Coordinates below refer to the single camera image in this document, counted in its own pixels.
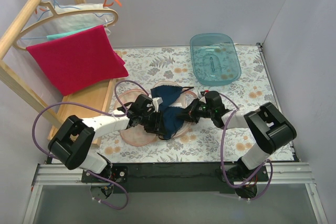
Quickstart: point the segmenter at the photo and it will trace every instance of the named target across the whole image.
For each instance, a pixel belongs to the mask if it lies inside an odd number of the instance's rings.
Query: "tabletop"
[[[237,45],[236,51],[241,66],[241,76],[230,85],[209,87],[201,85],[193,73],[189,47],[132,48],[121,49],[127,79],[134,80],[146,90],[159,81],[173,81],[181,86],[194,86],[195,90],[216,90],[230,97],[241,109],[255,110],[266,102],[276,105],[274,94],[267,77],[263,61],[256,46]],[[131,83],[121,83],[118,94],[137,88]],[[110,112],[116,98],[113,95]],[[234,107],[223,99],[229,109]],[[119,132],[103,136],[96,151],[113,163],[155,163],[155,162],[218,162],[222,130],[216,128],[210,119],[201,119],[193,124],[182,137],[168,141],[156,140],[148,145],[136,147],[124,142]],[[228,130],[225,137],[224,155],[226,161],[236,161],[252,147],[255,140],[248,129]],[[293,160],[288,145],[275,152],[274,161]]]

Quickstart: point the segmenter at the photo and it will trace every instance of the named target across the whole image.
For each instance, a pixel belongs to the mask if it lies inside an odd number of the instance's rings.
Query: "teal plastic bin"
[[[242,70],[233,41],[225,34],[199,34],[190,40],[194,74],[205,86],[223,86],[237,80]]]

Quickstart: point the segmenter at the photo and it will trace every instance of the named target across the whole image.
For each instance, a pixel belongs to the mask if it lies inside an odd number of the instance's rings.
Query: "wooden rack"
[[[3,58],[40,2],[41,0],[28,0],[0,40],[0,80],[37,112],[43,110],[47,104],[3,61]],[[75,2],[76,4],[83,4],[86,3],[86,0],[75,0]],[[99,82],[76,93],[65,96],[63,101],[79,102],[107,112],[110,108],[115,82],[116,80]],[[73,114],[80,118],[89,118],[99,115],[97,112],[66,104],[61,105],[57,113],[50,109],[43,114],[53,125],[48,138],[51,139],[64,120]],[[96,139],[92,144],[99,146],[100,142],[101,139]]]

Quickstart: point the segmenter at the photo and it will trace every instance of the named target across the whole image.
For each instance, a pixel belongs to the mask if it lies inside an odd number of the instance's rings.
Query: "red towel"
[[[44,74],[69,95],[102,80],[128,76],[103,26],[27,47]]]

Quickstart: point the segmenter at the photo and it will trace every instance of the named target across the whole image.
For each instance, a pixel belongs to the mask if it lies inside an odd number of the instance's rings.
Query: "dark blue fabric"
[[[162,103],[159,105],[159,111],[163,111],[163,123],[167,134],[163,139],[171,139],[175,133],[182,127],[184,121],[176,118],[176,115],[182,112],[183,108],[169,107],[182,94],[183,87],[162,85],[151,89],[152,97],[161,97]]]

